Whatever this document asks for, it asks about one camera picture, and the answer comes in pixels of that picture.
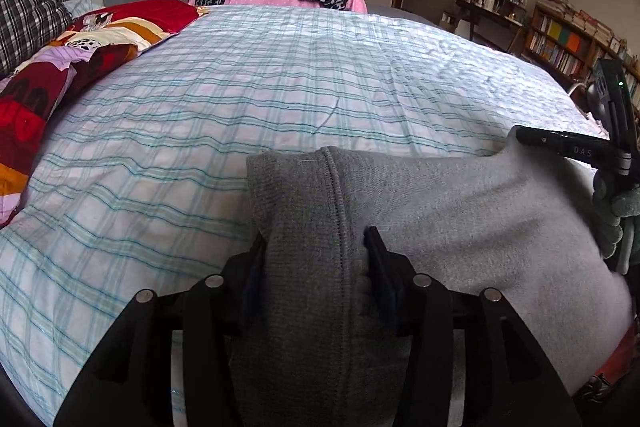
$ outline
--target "plaid pillow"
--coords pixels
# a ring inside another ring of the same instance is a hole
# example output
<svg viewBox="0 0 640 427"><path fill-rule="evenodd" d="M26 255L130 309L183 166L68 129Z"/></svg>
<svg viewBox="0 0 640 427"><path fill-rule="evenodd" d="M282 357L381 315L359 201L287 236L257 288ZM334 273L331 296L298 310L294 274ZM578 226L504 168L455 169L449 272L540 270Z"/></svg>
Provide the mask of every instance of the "plaid pillow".
<svg viewBox="0 0 640 427"><path fill-rule="evenodd" d="M70 23L60 0L0 0L0 79Z"/></svg>

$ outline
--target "silver rivet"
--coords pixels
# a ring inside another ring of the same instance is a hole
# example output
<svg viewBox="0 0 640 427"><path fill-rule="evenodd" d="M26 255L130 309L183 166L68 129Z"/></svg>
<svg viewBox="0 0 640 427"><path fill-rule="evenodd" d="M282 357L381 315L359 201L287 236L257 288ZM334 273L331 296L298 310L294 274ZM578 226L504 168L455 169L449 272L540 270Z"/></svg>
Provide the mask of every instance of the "silver rivet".
<svg viewBox="0 0 640 427"><path fill-rule="evenodd" d="M136 301L144 304L154 298L154 293L151 290L140 290L136 293Z"/></svg>
<svg viewBox="0 0 640 427"><path fill-rule="evenodd" d="M204 280L207 288L220 288L225 283L225 278L222 275L210 275Z"/></svg>
<svg viewBox="0 0 640 427"><path fill-rule="evenodd" d="M418 286L418 288L428 288L431 286L431 277L429 277L425 273L417 273L414 275L414 284Z"/></svg>
<svg viewBox="0 0 640 427"><path fill-rule="evenodd" d="M491 302L497 302L502 299L502 294L495 288L487 288L484 290L484 297Z"/></svg>

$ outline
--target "white and teal checkered sheet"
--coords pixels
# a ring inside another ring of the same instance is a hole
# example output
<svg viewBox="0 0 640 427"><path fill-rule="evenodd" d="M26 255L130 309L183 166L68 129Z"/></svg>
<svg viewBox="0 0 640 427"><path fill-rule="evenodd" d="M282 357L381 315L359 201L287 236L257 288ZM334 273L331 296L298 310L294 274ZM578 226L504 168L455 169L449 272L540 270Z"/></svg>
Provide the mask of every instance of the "white and teal checkered sheet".
<svg viewBox="0 0 640 427"><path fill-rule="evenodd" d="M247 155L490 155L514 124L597 134L542 70L437 28L216 7L51 123L0 232L0 363L51 425L138 290L188 289L247 247Z"/></svg>

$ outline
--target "bookshelf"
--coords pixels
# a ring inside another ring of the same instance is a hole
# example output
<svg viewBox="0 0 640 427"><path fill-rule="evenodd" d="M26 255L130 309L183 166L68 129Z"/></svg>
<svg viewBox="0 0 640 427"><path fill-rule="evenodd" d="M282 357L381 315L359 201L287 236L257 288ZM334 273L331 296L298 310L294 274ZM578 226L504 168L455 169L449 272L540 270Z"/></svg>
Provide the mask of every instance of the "bookshelf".
<svg viewBox="0 0 640 427"><path fill-rule="evenodd" d="M540 3L527 29L523 52L565 89L574 82L592 83L598 58L618 59L608 45ZM632 103L640 116L640 73L631 64L624 62L623 66Z"/></svg>

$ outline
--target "hand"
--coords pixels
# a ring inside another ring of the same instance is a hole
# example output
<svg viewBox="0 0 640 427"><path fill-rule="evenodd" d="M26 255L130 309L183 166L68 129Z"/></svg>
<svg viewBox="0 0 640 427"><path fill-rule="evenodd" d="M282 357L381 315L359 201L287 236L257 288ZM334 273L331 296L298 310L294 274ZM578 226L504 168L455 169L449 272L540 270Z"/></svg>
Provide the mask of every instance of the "hand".
<svg viewBox="0 0 640 427"><path fill-rule="evenodd" d="M626 273L628 266L640 264L640 187L612 198L613 187L613 174L596 172L593 178L593 206L598 216L596 242L603 259L608 259L622 241L617 271ZM621 218L627 219L621 224Z"/></svg>

